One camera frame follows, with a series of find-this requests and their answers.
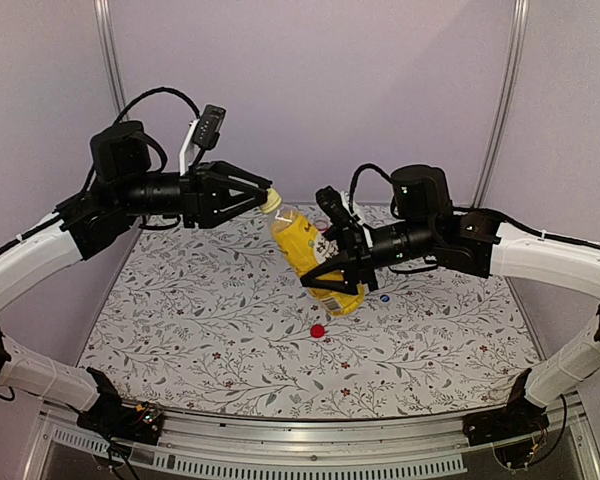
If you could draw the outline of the aluminium front rail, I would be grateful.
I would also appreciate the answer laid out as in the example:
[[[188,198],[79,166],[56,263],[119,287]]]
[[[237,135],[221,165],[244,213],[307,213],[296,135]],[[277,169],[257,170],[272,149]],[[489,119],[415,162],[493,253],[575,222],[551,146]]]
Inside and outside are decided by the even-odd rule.
[[[600,479],[600,453],[579,396],[548,409],[539,463],[509,469],[470,446],[460,412],[375,420],[292,421],[169,410],[158,444],[118,457],[68,409],[45,404],[26,479]]]

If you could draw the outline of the floral table mat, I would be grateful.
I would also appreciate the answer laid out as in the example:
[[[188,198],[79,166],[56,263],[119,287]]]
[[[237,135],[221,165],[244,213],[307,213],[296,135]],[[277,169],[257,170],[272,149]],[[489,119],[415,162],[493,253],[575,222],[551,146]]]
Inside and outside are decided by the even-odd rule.
[[[447,270],[377,278],[357,311],[334,317],[256,212],[213,230],[145,232],[80,364],[128,399],[318,419],[489,407],[538,362],[505,280]],[[315,324],[322,338],[311,337]]]

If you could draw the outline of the metal frame post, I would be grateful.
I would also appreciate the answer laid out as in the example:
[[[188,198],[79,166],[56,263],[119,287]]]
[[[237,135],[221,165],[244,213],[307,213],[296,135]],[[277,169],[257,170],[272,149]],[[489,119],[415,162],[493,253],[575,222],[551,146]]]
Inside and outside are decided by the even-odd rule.
[[[114,109],[120,113],[126,104],[122,74],[115,45],[110,2],[94,0],[94,13],[104,69],[109,84]]]
[[[513,14],[504,76],[484,160],[478,176],[476,189],[472,197],[472,207],[480,208],[485,204],[489,186],[496,170],[523,57],[528,17],[529,1],[516,0],[513,3]]]

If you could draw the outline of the red cap water bottle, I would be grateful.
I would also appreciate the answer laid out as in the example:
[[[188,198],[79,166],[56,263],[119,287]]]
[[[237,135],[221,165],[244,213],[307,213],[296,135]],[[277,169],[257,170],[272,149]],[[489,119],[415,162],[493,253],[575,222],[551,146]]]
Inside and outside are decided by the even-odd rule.
[[[330,222],[326,218],[316,218],[314,226],[320,232],[325,232],[330,227]]]

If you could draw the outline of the pale yellow bottle cap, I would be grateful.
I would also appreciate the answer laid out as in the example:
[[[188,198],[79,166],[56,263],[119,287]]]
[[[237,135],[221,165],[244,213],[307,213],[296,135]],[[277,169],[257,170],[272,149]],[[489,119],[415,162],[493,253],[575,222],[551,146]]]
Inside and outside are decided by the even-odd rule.
[[[281,204],[281,195],[274,188],[269,188],[267,190],[266,201],[260,206],[260,210],[265,215],[269,215],[271,213],[275,213]]]

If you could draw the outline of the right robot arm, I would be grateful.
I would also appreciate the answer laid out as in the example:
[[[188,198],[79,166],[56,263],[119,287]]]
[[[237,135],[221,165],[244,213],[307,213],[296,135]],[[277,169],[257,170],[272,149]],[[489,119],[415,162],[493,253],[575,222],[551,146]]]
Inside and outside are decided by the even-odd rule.
[[[325,236],[338,252],[301,277],[307,288],[355,294],[377,289],[376,270],[422,258],[487,278],[527,279],[589,295],[600,302],[600,243],[535,230],[491,209],[453,205],[442,169],[401,167],[387,175],[394,223],[371,228],[331,187],[316,194],[331,226]],[[556,354],[521,374],[497,427],[517,436],[543,409],[600,369],[600,304],[583,330]]]

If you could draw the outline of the red bottle cap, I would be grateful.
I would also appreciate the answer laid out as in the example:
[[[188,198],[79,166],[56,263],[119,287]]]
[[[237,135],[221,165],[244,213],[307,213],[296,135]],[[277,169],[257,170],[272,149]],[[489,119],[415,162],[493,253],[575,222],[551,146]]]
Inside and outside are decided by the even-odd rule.
[[[310,329],[310,335],[312,338],[322,338],[326,333],[323,325],[315,324]]]

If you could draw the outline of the yellow juice bottle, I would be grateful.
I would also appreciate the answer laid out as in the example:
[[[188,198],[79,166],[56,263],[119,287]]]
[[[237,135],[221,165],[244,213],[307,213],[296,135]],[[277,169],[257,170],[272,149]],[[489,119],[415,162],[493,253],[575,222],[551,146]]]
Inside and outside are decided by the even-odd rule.
[[[297,208],[280,203],[266,216],[273,240],[298,277],[336,255],[336,245],[328,242]],[[363,287],[358,288],[357,295],[315,288],[309,288],[308,293],[332,316],[353,313],[365,296]]]

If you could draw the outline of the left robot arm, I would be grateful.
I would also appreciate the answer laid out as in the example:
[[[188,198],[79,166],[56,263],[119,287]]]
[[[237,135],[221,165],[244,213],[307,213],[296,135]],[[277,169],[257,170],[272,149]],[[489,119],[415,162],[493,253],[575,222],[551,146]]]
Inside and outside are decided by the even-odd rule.
[[[194,159],[169,172],[166,153],[139,121],[113,123],[91,139],[90,148],[92,184],[0,248],[0,312],[43,280],[110,247],[141,217],[212,229],[263,205],[272,187],[226,161]],[[104,373],[33,352],[1,329],[0,386],[89,412],[108,434],[129,423]]]

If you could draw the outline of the left metal frame post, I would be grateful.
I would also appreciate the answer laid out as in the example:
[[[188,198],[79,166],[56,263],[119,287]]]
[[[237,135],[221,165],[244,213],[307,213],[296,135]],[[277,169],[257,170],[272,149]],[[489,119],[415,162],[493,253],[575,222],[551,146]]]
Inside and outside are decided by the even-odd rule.
[[[126,104],[122,74],[115,45],[110,2],[94,0],[94,13],[104,69],[109,84],[114,109],[120,113]]]

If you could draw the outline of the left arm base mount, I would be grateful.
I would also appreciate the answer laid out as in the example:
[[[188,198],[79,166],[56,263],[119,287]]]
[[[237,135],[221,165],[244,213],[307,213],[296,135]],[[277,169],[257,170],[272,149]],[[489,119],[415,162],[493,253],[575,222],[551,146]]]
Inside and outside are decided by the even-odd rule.
[[[77,426],[106,439],[157,445],[164,424],[164,409],[150,402],[126,406],[103,372],[91,367],[86,371],[95,380],[99,396],[89,410],[78,413]]]

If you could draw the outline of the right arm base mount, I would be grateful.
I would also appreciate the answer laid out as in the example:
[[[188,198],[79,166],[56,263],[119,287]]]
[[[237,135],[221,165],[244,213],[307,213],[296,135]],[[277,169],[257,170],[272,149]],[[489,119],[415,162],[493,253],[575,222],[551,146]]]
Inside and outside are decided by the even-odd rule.
[[[465,415],[462,432],[470,446],[510,440],[519,436],[539,433],[544,438],[549,420],[545,407],[537,407],[525,399],[525,383],[531,369],[523,371],[515,380],[504,406],[480,413]],[[497,447],[496,460],[509,469],[531,465],[540,448],[539,440],[530,440]]]

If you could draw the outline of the right metal frame post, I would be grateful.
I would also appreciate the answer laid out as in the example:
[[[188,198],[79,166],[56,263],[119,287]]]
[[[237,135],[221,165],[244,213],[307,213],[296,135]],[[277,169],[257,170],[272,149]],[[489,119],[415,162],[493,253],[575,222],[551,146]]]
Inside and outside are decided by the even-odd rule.
[[[528,17],[529,1],[516,0],[513,3],[513,14],[504,76],[484,160],[478,176],[476,189],[472,197],[472,207],[480,208],[485,204],[489,186],[496,170],[523,57]]]

